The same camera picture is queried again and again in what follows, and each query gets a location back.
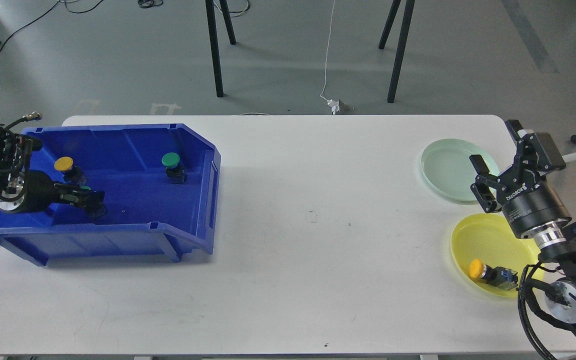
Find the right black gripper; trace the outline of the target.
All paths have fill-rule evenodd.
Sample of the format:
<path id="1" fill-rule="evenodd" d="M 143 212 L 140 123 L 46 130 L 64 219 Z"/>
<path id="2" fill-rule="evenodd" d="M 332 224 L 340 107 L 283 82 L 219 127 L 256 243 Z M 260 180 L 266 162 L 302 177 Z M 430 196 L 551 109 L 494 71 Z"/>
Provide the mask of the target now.
<path id="1" fill-rule="evenodd" d="M 572 220 L 569 210 L 547 182 L 549 174 L 567 166 L 553 137 L 530 132 L 519 120 L 504 123 L 516 146 L 512 165 L 496 176 L 482 155 L 470 155 L 476 172 L 470 186 L 475 200 L 486 214 L 502 212 L 517 239 L 531 238 L 535 228 L 550 223 L 566 226 Z"/>

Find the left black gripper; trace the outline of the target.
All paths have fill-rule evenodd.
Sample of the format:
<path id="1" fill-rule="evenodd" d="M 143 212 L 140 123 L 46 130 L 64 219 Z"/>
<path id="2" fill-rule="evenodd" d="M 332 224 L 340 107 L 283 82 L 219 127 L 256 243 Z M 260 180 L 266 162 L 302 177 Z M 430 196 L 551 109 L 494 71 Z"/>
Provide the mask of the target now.
<path id="1" fill-rule="evenodd" d="M 69 183 L 56 183 L 48 174 L 30 170 L 25 174 L 23 196 L 13 202 L 0 201 L 0 211 L 5 214 L 30 214 L 43 212 L 53 203 L 65 204 L 82 209 L 90 219 L 98 219 L 107 214 L 106 206 L 100 198 L 80 198 L 82 186 Z"/>

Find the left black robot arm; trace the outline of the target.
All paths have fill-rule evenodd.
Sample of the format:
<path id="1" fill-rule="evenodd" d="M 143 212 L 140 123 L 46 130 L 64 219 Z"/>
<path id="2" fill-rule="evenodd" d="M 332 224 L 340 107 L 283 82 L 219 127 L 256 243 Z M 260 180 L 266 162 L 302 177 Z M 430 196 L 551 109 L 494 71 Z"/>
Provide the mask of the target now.
<path id="1" fill-rule="evenodd" d="M 54 162 L 62 181 L 53 180 L 41 170 L 31 169 L 34 152 L 42 149 L 38 137 L 13 132 L 21 123 L 41 120 L 39 112 L 30 112 L 5 126 L 0 126 L 0 212 L 35 214 L 52 204 L 82 209 L 89 218 L 106 214 L 105 192 L 87 187 L 87 177 L 71 157 Z"/>

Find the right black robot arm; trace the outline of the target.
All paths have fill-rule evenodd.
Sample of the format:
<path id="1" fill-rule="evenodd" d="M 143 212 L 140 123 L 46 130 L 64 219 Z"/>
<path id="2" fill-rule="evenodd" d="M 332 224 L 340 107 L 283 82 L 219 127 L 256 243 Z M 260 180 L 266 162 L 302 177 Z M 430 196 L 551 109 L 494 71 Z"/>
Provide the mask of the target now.
<path id="1" fill-rule="evenodd" d="M 566 162 L 549 133 L 530 132 L 518 120 L 505 126 L 516 146 L 512 164 L 494 175 L 481 155 L 470 155 L 476 172 L 470 189 L 487 214 L 503 214 L 517 239 L 537 244 L 537 263 L 526 265 L 519 277 L 519 320 L 534 350 L 552 360 L 528 311 L 576 337 L 576 221 L 546 179 Z"/>

